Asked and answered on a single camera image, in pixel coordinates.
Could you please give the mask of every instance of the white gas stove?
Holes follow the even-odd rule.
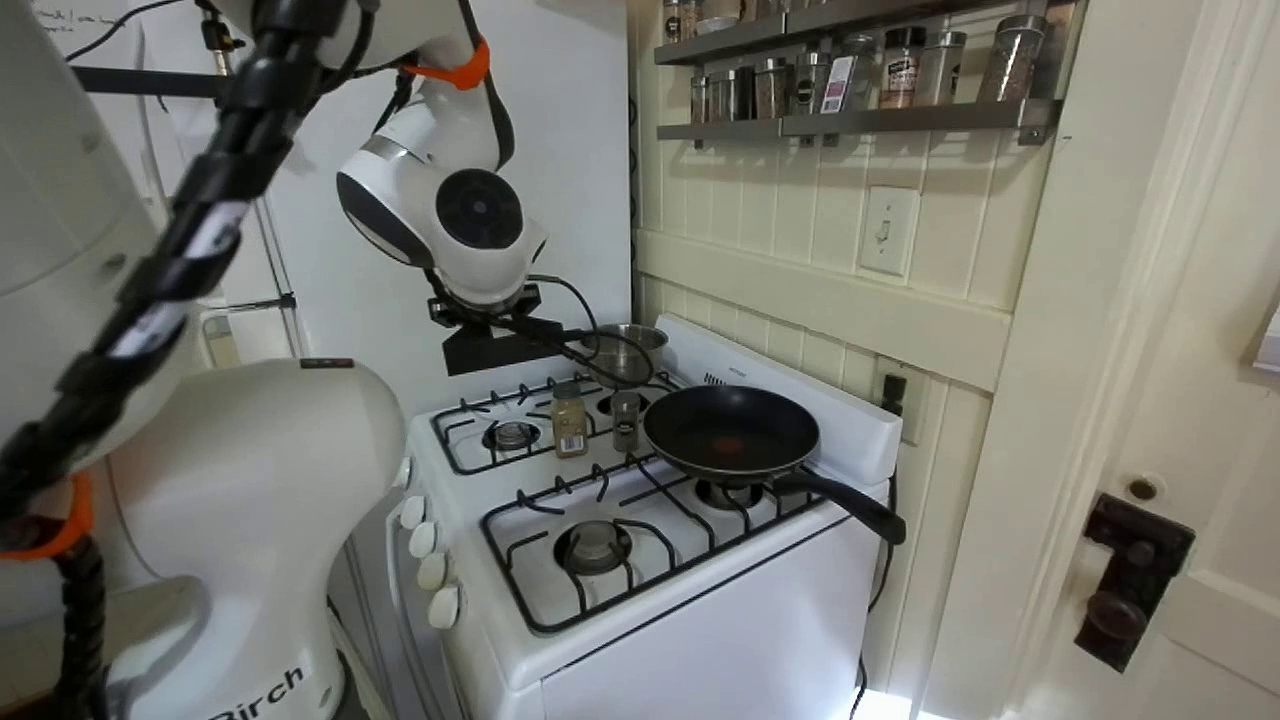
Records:
[[[885,499],[895,417],[706,326],[661,326],[646,399],[706,381],[793,397],[824,432],[812,472]],[[591,412],[575,460],[552,453],[570,382]],[[843,716],[882,539],[818,497],[720,493],[646,443],[619,456],[610,399],[552,364],[416,417],[412,484],[352,539],[362,591],[335,591],[397,716]]]

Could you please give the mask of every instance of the pan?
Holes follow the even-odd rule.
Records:
[[[646,412],[646,436],[663,460],[706,479],[818,493],[890,543],[908,539],[908,525],[874,497],[812,472],[797,479],[822,428],[802,404],[775,392],[736,382],[677,389]]]

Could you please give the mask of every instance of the wall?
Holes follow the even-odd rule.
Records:
[[[1053,152],[997,131],[655,142],[655,122],[689,121],[689,66],[655,66],[655,41],[655,2],[631,0],[640,317],[700,318],[868,399],[890,366],[914,381],[902,456],[914,539],[868,665],[878,687],[917,695]],[[904,278],[855,258],[874,186],[920,190]]]

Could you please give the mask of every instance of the black handle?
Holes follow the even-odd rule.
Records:
[[[773,479],[773,493],[822,493],[824,499],[840,502],[849,517],[855,517],[859,525],[868,525],[885,543],[904,543],[908,539],[908,525],[890,513],[885,502],[878,502],[874,497],[838,484],[838,479]]]

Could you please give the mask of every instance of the wall shelf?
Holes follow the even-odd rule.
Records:
[[[1017,131],[1019,142],[1046,142],[1060,117],[1060,99],[1019,105],[937,105],[937,108],[868,108],[851,117],[786,117],[734,122],[663,122],[655,140],[790,140],[849,131]]]
[[[976,13],[997,2],[1014,2],[1014,0],[838,0],[827,7],[802,7],[770,18],[734,24],[708,34],[689,34],[655,49],[654,58],[706,63],[706,58],[741,55],[754,49],[802,42],[812,34],[902,24],[914,16]]]

